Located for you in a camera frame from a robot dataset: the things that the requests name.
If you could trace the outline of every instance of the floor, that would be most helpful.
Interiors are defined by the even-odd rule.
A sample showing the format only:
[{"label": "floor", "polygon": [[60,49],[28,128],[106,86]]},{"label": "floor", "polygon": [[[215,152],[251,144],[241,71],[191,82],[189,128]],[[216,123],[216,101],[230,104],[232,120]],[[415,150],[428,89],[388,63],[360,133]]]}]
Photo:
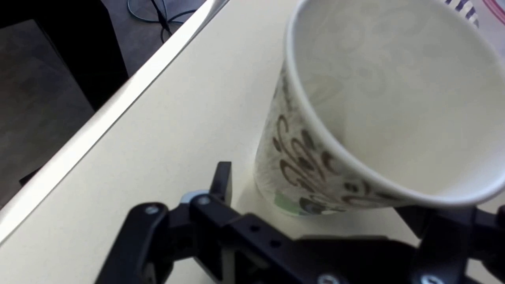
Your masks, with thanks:
[{"label": "floor", "polygon": [[[134,74],[162,44],[161,27],[131,18],[126,0],[103,2],[128,73]],[[166,0],[167,18],[194,10],[202,2]],[[150,0],[131,0],[131,8],[145,18],[156,16]],[[2,29],[0,207],[20,190],[19,179],[50,160],[91,115],[77,84],[33,21]]]}]

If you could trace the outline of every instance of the tabletop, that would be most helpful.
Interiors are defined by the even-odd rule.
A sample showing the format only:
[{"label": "tabletop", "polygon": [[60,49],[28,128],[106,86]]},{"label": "tabletop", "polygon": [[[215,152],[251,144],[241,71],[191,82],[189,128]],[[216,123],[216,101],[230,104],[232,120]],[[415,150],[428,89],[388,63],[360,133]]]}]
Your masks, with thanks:
[{"label": "tabletop", "polygon": [[[172,51],[169,41],[140,68],[140,74],[151,78],[134,76],[99,119],[27,185],[35,193],[54,188],[13,234],[0,229],[2,283],[93,283],[131,207],[158,201],[174,209],[186,191],[208,188],[219,161],[234,166],[232,207],[259,215],[289,237],[372,234],[415,245],[390,209],[293,218],[271,209],[256,191],[254,153],[295,5],[295,0],[222,3],[172,62],[162,63],[167,49]],[[137,81],[145,81],[145,89],[137,87],[142,97],[128,95]],[[58,168],[65,163],[71,168],[61,174]],[[58,171],[58,180],[47,179]],[[503,199],[484,207],[495,210]],[[22,204],[19,198],[9,210]],[[0,226],[9,224],[6,218],[0,216]],[[478,264],[470,264],[470,275],[492,283]],[[211,281],[192,261],[185,261],[175,265],[169,283]]]}]

